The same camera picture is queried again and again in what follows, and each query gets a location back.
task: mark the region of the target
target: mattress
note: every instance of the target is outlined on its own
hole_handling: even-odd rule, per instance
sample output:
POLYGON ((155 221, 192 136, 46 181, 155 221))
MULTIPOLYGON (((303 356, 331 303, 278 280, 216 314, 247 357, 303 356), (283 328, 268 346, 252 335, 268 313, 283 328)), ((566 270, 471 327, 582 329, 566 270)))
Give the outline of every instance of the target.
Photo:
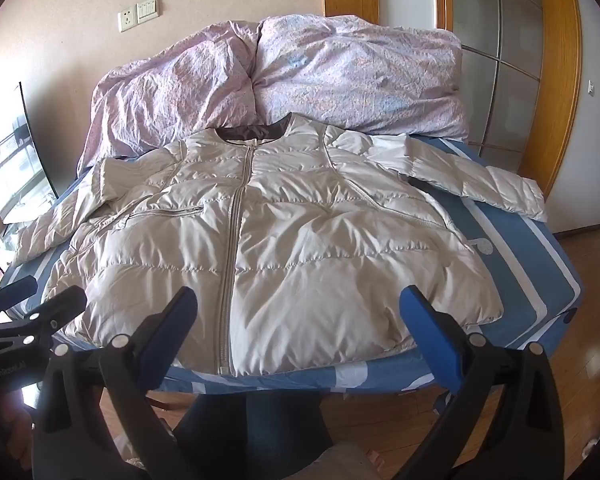
MULTIPOLYGON (((471 148, 460 142, 429 137, 420 139, 445 152, 482 163, 471 148)), ((410 183, 431 194, 445 207, 493 276, 504 315, 494 323, 471 327, 468 332, 482 332, 493 344, 510 348, 522 348, 530 341, 539 341, 549 354, 554 352, 579 304, 582 284, 546 225, 451 195, 420 181, 411 180, 410 183)), ((38 280, 38 293, 12 308, 12 317, 22 318, 40 304, 51 269, 68 244, 69 241, 6 271, 1 285, 28 274, 38 280)), ((56 339, 74 348, 91 348, 84 341, 62 334, 57 334, 56 339)), ((206 394, 290 388, 379 393, 411 390, 432 380, 433 376, 416 348, 370 361, 259 377, 216 376, 171 367, 161 389, 206 394)))

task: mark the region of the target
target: metal screw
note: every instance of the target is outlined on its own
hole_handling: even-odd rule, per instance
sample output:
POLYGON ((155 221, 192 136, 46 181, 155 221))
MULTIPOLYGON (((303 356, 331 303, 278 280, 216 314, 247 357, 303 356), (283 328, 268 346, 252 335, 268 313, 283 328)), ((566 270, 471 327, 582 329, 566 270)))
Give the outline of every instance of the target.
POLYGON ((54 350, 54 354, 56 354, 58 357, 62 357, 68 351, 69 351, 69 346, 65 345, 65 344, 61 344, 61 345, 56 346, 56 349, 54 350))
POLYGON ((529 343, 529 350, 531 350, 531 353, 536 355, 542 355, 542 352, 544 352, 544 348, 542 348, 542 345, 536 342, 529 343))
POLYGON ((469 343, 477 347, 485 346, 487 344, 487 338, 480 333, 474 332, 469 336, 469 343))
POLYGON ((113 348, 124 348, 129 343, 129 336, 126 334, 118 334, 111 340, 113 348))

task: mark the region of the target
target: dark pants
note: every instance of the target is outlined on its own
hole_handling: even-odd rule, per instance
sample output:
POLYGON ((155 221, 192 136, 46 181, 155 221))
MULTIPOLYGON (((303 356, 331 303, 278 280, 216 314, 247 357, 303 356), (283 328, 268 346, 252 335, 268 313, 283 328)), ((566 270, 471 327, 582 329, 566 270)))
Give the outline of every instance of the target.
POLYGON ((205 480, 279 480, 333 445, 321 399, 295 390, 202 395, 173 433, 205 480))

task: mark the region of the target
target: white puffer jacket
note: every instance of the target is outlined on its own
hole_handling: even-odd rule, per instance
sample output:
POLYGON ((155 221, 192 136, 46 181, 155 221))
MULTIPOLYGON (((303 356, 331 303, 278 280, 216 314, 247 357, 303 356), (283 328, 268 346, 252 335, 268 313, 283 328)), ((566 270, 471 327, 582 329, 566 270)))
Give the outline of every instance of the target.
POLYGON ((66 332, 96 345, 132 333, 190 286, 198 319, 178 360, 209 373, 401 352, 413 341, 398 296, 412 284, 461 325, 501 316, 474 249, 436 200, 398 174, 543 220, 535 182, 408 136, 295 114, 275 127, 276 140, 227 141, 208 129, 135 162, 102 161, 23 231, 14 264, 73 235, 45 297, 82 286, 87 311, 66 332))

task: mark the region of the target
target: pillow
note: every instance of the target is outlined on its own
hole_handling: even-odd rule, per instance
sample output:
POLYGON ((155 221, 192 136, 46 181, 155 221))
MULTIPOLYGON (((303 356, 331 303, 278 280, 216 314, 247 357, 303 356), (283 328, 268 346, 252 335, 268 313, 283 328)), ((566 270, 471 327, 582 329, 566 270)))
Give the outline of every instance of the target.
POLYGON ((255 124, 249 74, 258 27, 217 23, 107 73, 93 91, 78 175, 107 156, 141 155, 205 128, 255 124))
POLYGON ((368 134, 464 139, 461 43, 446 30, 403 30, 357 16, 262 22, 253 80, 271 124, 288 112, 368 134))

